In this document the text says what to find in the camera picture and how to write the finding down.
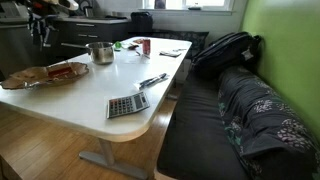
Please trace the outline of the red soda can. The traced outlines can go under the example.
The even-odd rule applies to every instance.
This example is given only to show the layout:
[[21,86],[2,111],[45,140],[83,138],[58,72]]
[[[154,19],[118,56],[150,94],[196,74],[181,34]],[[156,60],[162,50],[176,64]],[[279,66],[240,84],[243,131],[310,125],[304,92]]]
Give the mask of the red soda can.
[[144,39],[142,43],[142,48],[143,48],[143,53],[145,55],[149,55],[151,52],[151,40],[148,38]]

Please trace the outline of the small notepad booklet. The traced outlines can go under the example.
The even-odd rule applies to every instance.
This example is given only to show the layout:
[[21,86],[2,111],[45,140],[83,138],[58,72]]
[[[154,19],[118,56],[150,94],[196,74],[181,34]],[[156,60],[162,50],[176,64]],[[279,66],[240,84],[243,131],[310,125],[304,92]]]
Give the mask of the small notepad booklet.
[[176,51],[160,51],[159,55],[176,58],[176,57],[180,56],[181,53],[180,52],[176,52]]

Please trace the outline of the black backpack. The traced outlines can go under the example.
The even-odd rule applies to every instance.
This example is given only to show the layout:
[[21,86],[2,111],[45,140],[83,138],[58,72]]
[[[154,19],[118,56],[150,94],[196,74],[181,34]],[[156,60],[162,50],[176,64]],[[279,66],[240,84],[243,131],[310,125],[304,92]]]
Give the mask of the black backpack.
[[212,79],[231,66],[253,64],[261,40],[260,35],[245,31],[226,34],[194,56],[191,71],[200,78]]

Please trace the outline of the dark floral bench cushion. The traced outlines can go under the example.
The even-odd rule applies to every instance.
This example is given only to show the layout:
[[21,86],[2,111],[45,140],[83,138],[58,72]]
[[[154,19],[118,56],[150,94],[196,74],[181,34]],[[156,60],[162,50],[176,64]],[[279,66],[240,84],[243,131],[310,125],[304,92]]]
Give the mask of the dark floral bench cushion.
[[320,180],[319,145],[264,81],[235,66],[191,73],[173,111],[156,180]]

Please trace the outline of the orange snack packet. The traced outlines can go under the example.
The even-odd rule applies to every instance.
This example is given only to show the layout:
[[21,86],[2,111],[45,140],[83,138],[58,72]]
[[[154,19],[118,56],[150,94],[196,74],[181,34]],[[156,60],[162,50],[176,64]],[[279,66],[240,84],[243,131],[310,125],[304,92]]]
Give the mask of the orange snack packet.
[[136,40],[134,40],[133,42],[134,43],[137,43],[137,44],[142,44],[143,43],[143,38],[140,38],[140,39],[136,39]]

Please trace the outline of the green round ball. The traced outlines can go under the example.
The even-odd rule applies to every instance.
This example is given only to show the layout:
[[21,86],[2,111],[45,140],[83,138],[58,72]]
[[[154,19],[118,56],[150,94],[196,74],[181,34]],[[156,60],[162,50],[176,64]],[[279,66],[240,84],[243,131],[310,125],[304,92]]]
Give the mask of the green round ball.
[[115,51],[121,51],[122,45],[121,42],[117,41],[114,43],[114,50]]

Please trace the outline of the brown wooden slab tray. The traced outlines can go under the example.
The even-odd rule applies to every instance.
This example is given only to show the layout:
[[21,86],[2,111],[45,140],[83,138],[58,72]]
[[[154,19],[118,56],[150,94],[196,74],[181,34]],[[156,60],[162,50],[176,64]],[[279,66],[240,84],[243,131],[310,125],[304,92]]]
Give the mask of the brown wooden slab tray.
[[[57,77],[49,77],[48,72],[71,67],[72,72]],[[88,65],[80,62],[61,63],[46,67],[31,67],[13,73],[1,82],[3,89],[16,90],[34,87],[61,86],[73,83],[89,73]]]

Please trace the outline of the grey calculator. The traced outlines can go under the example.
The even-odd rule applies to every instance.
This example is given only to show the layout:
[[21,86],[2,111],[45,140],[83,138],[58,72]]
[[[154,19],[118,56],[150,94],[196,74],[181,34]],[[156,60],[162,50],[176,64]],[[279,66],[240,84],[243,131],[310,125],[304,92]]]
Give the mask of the grey calculator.
[[110,119],[137,113],[149,107],[150,105],[144,92],[139,92],[131,96],[110,99],[107,104],[107,118]]

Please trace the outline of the stainless steel pot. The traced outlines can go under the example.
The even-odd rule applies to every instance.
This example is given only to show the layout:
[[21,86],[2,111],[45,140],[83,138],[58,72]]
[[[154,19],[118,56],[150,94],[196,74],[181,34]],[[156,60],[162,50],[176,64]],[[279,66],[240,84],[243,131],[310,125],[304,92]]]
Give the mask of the stainless steel pot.
[[86,49],[91,60],[98,65],[112,63],[115,59],[113,44],[111,42],[91,42],[86,45],[63,43],[63,46]]

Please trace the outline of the red rectangular block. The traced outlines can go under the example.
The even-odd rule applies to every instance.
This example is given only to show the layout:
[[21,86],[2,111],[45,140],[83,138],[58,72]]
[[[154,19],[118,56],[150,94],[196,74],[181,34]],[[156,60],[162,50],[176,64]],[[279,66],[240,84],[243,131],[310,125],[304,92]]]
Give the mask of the red rectangular block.
[[61,68],[61,69],[57,69],[54,71],[49,71],[48,72],[48,76],[49,77],[57,77],[60,75],[66,75],[68,73],[72,72],[72,68],[71,67],[66,67],[66,68]]

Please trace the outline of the dark kitchen cabinet drawers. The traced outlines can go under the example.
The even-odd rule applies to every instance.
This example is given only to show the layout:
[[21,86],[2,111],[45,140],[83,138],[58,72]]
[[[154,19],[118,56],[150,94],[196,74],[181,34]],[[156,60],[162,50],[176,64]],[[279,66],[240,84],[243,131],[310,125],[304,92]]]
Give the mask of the dark kitchen cabinet drawers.
[[82,55],[85,49],[70,47],[70,44],[85,45],[91,42],[116,42],[128,38],[129,20],[56,20],[54,27],[58,37],[52,47],[57,59],[69,59]]

